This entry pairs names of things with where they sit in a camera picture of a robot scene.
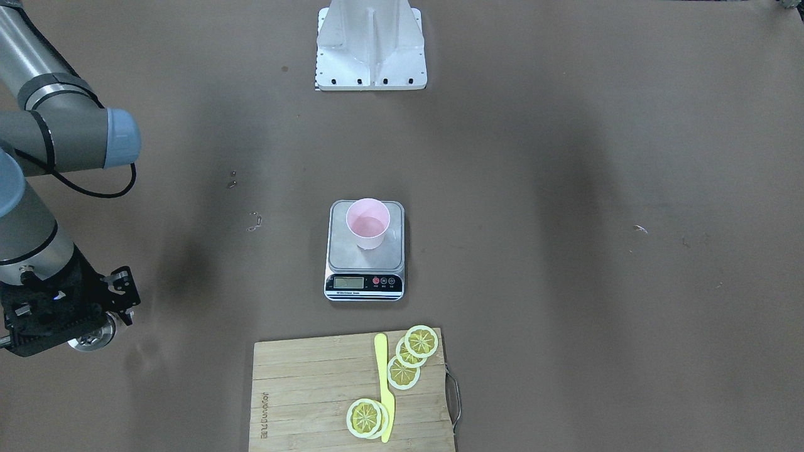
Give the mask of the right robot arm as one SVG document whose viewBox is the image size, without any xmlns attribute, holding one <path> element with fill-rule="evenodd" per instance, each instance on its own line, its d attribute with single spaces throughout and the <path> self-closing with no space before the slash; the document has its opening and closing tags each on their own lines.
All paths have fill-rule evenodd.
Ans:
<svg viewBox="0 0 804 452">
<path fill-rule="evenodd" d="M 2 84 L 18 109 L 2 111 L 2 348 L 32 357 L 68 344 L 107 346 L 141 302 L 128 266 L 95 271 L 32 188 L 52 176 L 93 198 L 119 198 L 137 180 L 137 121 L 97 94 L 38 31 L 20 1 L 3 1 Z"/>
</svg>

